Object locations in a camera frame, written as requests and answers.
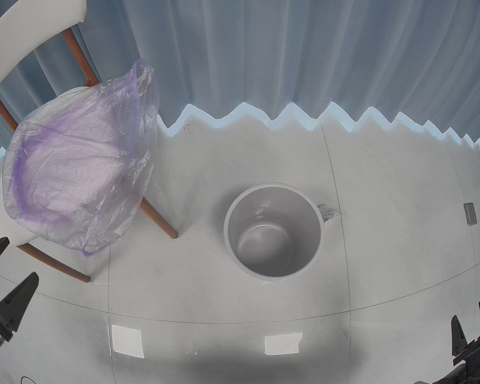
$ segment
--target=wire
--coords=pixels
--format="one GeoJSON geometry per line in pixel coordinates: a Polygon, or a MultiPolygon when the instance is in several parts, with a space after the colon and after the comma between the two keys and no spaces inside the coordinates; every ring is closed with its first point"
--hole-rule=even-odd
{"type": "Polygon", "coordinates": [[[30,380],[33,384],[36,384],[32,379],[30,379],[30,377],[28,376],[22,376],[22,378],[20,379],[20,384],[24,384],[24,379],[28,379],[30,380]]]}

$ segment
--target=chair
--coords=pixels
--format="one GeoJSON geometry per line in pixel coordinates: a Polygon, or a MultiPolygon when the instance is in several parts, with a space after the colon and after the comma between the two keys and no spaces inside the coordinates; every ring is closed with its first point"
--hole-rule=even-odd
{"type": "MultiPolygon", "coordinates": [[[[82,52],[71,26],[82,22],[86,15],[85,0],[18,0],[0,17],[0,82],[12,69],[31,51],[49,38],[62,33],[68,47],[85,74],[87,81],[82,87],[87,88],[98,84],[88,60],[82,52]]],[[[0,101],[0,115],[15,131],[17,122],[0,101]]],[[[0,168],[3,168],[3,158],[0,159],[0,168]]],[[[0,236],[6,236],[11,246],[17,246],[22,251],[35,257],[41,262],[70,275],[85,283],[90,277],[59,262],[28,242],[37,237],[12,220],[3,207],[3,188],[0,177],[0,236]]],[[[146,213],[172,239],[178,237],[176,230],[152,207],[144,198],[140,209],[146,213]]]]}

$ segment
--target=chair backrest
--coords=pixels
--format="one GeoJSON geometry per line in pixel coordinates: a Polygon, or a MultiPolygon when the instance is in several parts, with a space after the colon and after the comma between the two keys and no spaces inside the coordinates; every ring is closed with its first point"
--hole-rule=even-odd
{"type": "Polygon", "coordinates": [[[0,17],[0,82],[40,44],[85,19],[86,0],[18,0],[0,17]]]}

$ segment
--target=tiled floor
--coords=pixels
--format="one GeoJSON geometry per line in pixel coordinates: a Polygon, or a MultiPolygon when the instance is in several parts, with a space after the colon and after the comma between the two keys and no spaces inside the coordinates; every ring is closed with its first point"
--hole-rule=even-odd
{"type": "Polygon", "coordinates": [[[161,136],[146,197],[180,237],[140,212],[90,258],[33,242],[89,273],[88,285],[4,252],[0,296],[34,270],[40,285],[0,348],[0,383],[440,379],[453,368],[452,316],[469,339],[480,336],[480,224],[468,227],[463,211],[480,206],[479,149],[399,121],[388,130],[362,121],[352,132],[329,116],[313,131],[295,121],[270,131],[249,116],[221,129],[191,118],[188,130],[161,136]],[[319,261],[281,282],[241,271],[222,235],[235,197],[270,181],[342,211],[319,261]],[[112,325],[139,330],[143,359],[116,352],[112,325]],[[289,346],[298,353],[265,354],[269,336],[290,334],[301,334],[289,346]]]}

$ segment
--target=blue curtain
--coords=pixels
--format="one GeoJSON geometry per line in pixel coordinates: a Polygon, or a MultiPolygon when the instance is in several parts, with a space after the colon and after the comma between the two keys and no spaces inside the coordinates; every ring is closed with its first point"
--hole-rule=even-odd
{"type": "MultiPolygon", "coordinates": [[[[452,127],[476,141],[479,5],[89,0],[75,34],[103,80],[124,74],[139,57],[147,59],[167,126],[189,103],[221,118],[245,101],[274,119],[291,101],[313,118],[334,101],[354,120],[373,106],[389,121],[402,111],[419,124],[430,120],[442,132],[452,127]]],[[[61,37],[52,38],[5,79],[0,98],[22,119],[83,83],[72,60],[61,37]]]]}

